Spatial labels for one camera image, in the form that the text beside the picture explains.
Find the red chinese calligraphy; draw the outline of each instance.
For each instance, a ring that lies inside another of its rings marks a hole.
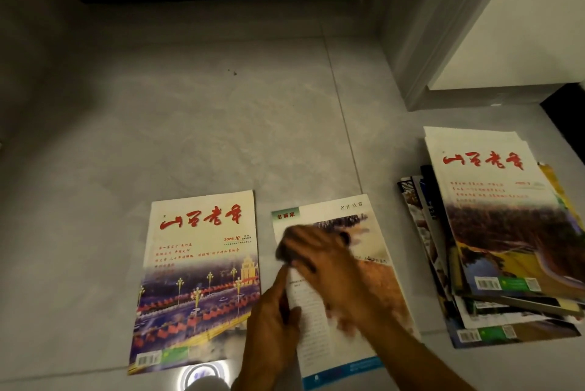
[[[199,219],[197,217],[199,217],[200,215],[201,211],[187,212],[186,216],[190,217],[189,224],[193,227],[197,226],[197,224],[199,223]]]
[[[486,163],[491,163],[492,165],[495,165],[500,169],[503,169],[505,168],[505,166],[500,160],[501,160],[500,154],[496,154],[494,151],[491,151],[490,158],[486,160]]]
[[[229,211],[225,216],[232,216],[232,220],[235,221],[238,225],[240,224],[240,217],[242,216],[242,210],[240,209],[240,205],[236,204],[232,206],[232,210]]]
[[[461,154],[455,154],[455,157],[452,157],[452,158],[443,157],[443,163],[446,165],[448,165],[451,162],[454,162],[456,160],[458,162],[461,162],[462,165],[465,164],[465,160],[463,159],[463,157],[461,157]]]
[[[208,221],[209,223],[213,223],[214,225],[220,225],[221,224],[221,220],[219,219],[219,216],[221,214],[221,209],[219,209],[217,206],[214,208],[213,211],[211,211],[211,214],[209,214],[207,217],[205,217],[203,219],[203,221]]]
[[[518,154],[516,154],[516,152],[510,152],[509,158],[506,159],[506,162],[507,163],[512,162],[516,167],[519,167],[520,169],[524,170],[522,160],[520,159]]]
[[[179,224],[179,228],[182,227],[183,225],[183,218],[181,216],[175,217],[175,220],[173,221],[163,221],[160,224],[160,229],[165,229],[168,228],[170,225],[174,225],[175,223]]]
[[[465,152],[465,155],[468,157],[471,157],[469,159],[469,161],[471,163],[473,163],[476,166],[481,165],[481,160],[478,158],[479,157],[479,152]]]

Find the green label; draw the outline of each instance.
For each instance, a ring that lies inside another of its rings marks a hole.
[[[174,364],[182,362],[189,358],[189,347],[166,348],[163,350],[163,356],[160,360],[162,364]]]
[[[300,217],[301,213],[298,208],[283,209],[272,212],[272,221],[281,221],[290,218]]]
[[[530,291],[522,277],[498,277],[502,291]]]
[[[489,342],[492,340],[507,340],[504,329],[501,326],[490,326],[478,329],[481,340]]]

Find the tile floor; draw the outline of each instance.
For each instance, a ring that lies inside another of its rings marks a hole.
[[[585,167],[539,106],[406,112],[355,0],[92,17],[0,155],[0,390],[174,390],[180,371],[125,373],[150,202],[245,189],[265,284],[270,211],[363,192],[424,343],[451,367],[480,390],[582,386],[581,338],[452,348],[395,185],[428,163],[424,125],[516,130],[585,215]],[[329,388],[363,380],[394,389],[384,371]],[[299,388],[295,366],[280,389]]]

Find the blue strip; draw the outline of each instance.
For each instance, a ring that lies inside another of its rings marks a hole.
[[[320,373],[303,378],[303,388],[306,391],[316,389],[320,386],[327,385],[335,380],[343,379],[344,377],[353,376],[361,372],[370,371],[372,369],[382,368],[384,365],[378,357],[370,357],[351,364],[336,366],[335,368],[321,371]]]

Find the barcode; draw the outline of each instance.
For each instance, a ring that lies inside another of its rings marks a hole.
[[[457,331],[461,343],[481,342],[481,336],[477,329],[460,329]]]
[[[502,287],[498,277],[475,277],[477,289],[487,289],[490,291],[501,291]]]
[[[535,279],[534,277],[525,277],[524,280],[526,280],[526,286],[528,286],[528,289],[530,289],[530,291],[534,291],[534,292],[542,292],[541,286],[538,284],[538,280]]]
[[[160,363],[162,351],[143,352],[136,355],[136,367],[146,367],[151,365],[158,365]]]
[[[516,336],[516,331],[514,330],[514,327],[512,325],[504,325],[504,326],[502,326],[502,329],[504,330],[504,334],[506,335],[507,338],[509,338],[509,339],[517,339],[518,338]]]
[[[475,305],[476,309],[485,309],[485,308],[507,308],[508,305],[502,305],[501,303],[493,303],[491,301],[474,301],[473,304]]]

